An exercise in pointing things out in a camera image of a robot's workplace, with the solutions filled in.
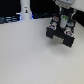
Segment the silver white gripper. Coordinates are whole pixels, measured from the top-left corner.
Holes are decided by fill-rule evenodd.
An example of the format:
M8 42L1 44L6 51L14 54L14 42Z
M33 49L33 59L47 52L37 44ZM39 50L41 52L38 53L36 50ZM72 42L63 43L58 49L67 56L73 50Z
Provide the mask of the silver white gripper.
M54 2L61 9L60 15L62 17L67 17L69 20L76 19L77 10L72 8L75 0L54 0Z

